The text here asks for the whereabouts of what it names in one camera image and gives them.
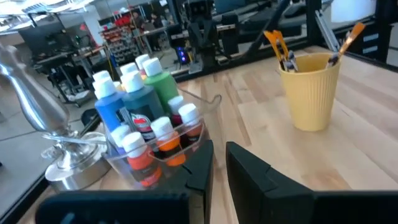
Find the workbench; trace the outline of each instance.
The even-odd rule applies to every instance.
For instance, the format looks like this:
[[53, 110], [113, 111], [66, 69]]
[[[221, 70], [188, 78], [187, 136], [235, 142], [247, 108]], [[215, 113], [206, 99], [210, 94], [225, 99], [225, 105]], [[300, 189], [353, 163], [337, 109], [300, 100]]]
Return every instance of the workbench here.
[[[309, 47], [295, 54], [325, 51]], [[238, 223], [226, 175], [226, 141], [314, 190], [397, 190], [398, 74], [343, 56], [330, 125], [311, 133], [293, 127], [277, 68], [278, 61], [269, 58], [179, 84], [204, 98], [223, 97], [215, 115], [223, 132], [214, 139], [211, 223]], [[110, 170], [90, 189], [128, 186]], [[52, 194], [48, 188], [20, 223], [33, 223], [35, 208]]]

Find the orange paint bottle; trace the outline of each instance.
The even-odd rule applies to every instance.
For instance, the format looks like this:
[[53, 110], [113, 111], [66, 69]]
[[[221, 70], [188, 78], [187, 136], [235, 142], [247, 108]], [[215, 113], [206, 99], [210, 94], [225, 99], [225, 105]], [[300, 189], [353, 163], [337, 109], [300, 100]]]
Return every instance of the orange paint bottle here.
[[156, 138], [162, 158], [171, 167], [179, 166], [185, 162], [185, 154], [181, 153], [180, 135], [172, 126], [170, 118], [163, 116], [150, 124]]
[[152, 149], [145, 143], [141, 133], [128, 134], [122, 144], [127, 152], [132, 176], [144, 187], [155, 186], [163, 175], [162, 169], [158, 161], [150, 156]]

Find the ribbed yellow cup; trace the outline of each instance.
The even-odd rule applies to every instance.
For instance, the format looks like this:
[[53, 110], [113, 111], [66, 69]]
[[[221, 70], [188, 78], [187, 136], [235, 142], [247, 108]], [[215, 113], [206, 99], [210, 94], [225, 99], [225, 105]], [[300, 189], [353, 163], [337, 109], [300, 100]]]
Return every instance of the ribbed yellow cup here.
[[303, 131], [325, 129], [330, 122], [339, 62], [325, 69], [331, 54], [309, 54], [296, 58], [298, 73], [280, 74], [294, 126]]

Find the storage rack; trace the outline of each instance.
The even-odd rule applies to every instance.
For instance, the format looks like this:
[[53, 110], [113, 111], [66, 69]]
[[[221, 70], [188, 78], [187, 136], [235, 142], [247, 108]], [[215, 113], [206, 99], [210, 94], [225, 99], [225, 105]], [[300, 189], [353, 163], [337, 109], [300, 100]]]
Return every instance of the storage rack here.
[[117, 66], [133, 62], [141, 54], [137, 43], [139, 40], [134, 38], [133, 29], [132, 24], [126, 24], [101, 31], [101, 36], [106, 41]]

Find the green paint bottle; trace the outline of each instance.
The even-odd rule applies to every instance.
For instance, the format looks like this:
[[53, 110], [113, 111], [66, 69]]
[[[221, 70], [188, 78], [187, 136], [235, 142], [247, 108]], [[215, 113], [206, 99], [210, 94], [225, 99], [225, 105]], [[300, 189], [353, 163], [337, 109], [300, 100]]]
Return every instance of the green paint bottle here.
[[170, 99], [178, 96], [177, 84], [170, 72], [164, 72], [158, 58], [146, 60], [143, 63], [147, 78], [144, 84], [153, 86], [160, 99], [164, 111], [170, 113]]

